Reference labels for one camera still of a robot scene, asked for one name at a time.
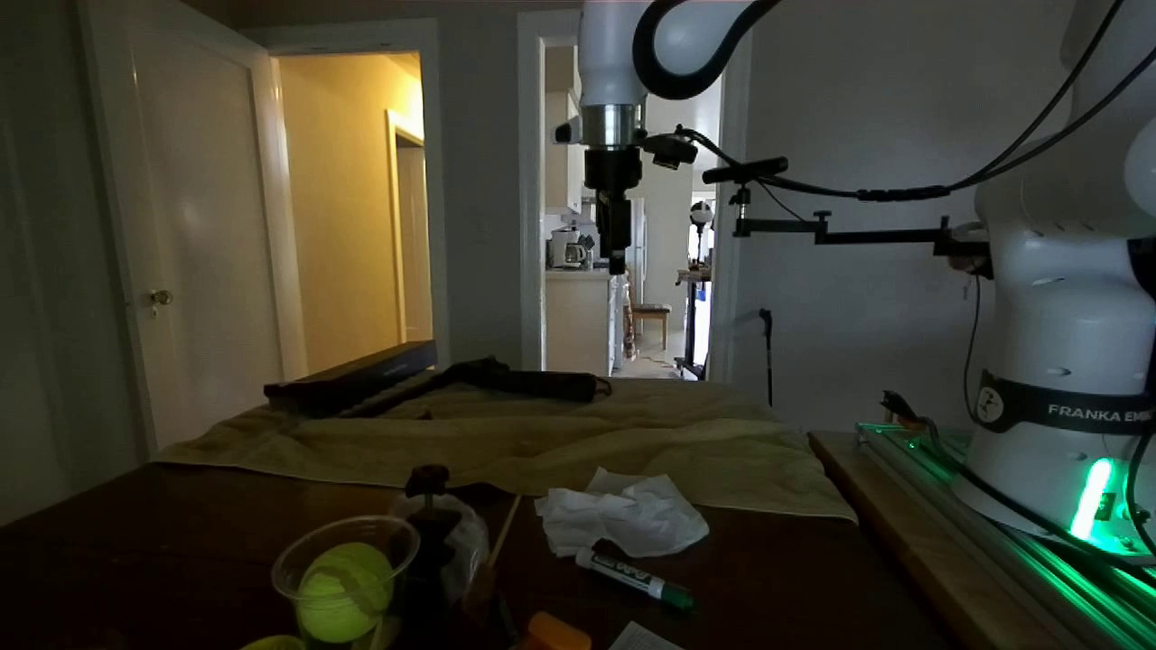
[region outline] green light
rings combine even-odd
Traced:
[[[1112,469],[1117,466],[1108,459],[1090,464],[1083,490],[1079,490],[1079,511],[1077,511],[1077,515],[1070,524],[1070,536],[1077,536],[1083,542],[1090,537],[1090,524],[1095,524],[1095,512],[1105,503],[1105,487],[1112,485]]]

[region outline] marker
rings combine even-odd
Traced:
[[[649,601],[669,605],[675,612],[692,612],[695,607],[695,596],[684,585],[671,585],[671,582],[664,582],[657,573],[646,573],[640,567],[628,567],[628,564],[613,564],[611,555],[600,555],[593,549],[580,549],[575,564],[584,567],[584,572],[595,572],[595,573],[602,573],[611,582],[621,582],[621,585],[628,585],[635,591],[646,591]]]

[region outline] table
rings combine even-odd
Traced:
[[[3,647],[214,650],[292,631],[292,607],[268,582],[276,555],[326,521],[382,512],[394,499],[388,487],[235,469],[134,469],[0,532]],[[510,494],[476,511],[495,524]],[[553,612],[600,647],[624,623],[684,647],[947,647],[920,596],[859,529],[704,515],[708,542],[643,564],[695,589],[692,615],[553,561],[533,499],[501,547],[500,591],[517,624]]]

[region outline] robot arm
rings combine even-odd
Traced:
[[[581,8],[581,116],[560,142],[584,150],[584,189],[595,190],[600,247],[611,276],[624,271],[628,189],[643,180],[643,88],[695,97],[719,79],[736,40],[776,0],[584,0]]]
[[[1126,252],[1126,239],[1156,234],[1156,71],[1144,71],[1156,4],[1112,11],[1074,83],[1074,122],[1120,79],[1143,75],[1054,153],[977,190],[996,298],[964,466],[1020,507],[979,479],[959,485],[959,494],[1023,532],[1065,529],[1117,555],[1149,555],[1143,515],[1112,494],[1138,479],[1125,466],[1143,464],[1156,426],[1156,308]],[[1077,4],[1065,58],[1101,15],[1099,0]]]

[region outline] white paper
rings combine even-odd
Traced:
[[[593,549],[600,537],[628,555],[671,555],[708,536],[671,476],[600,469],[588,490],[553,487],[536,503],[536,512],[558,555]]]

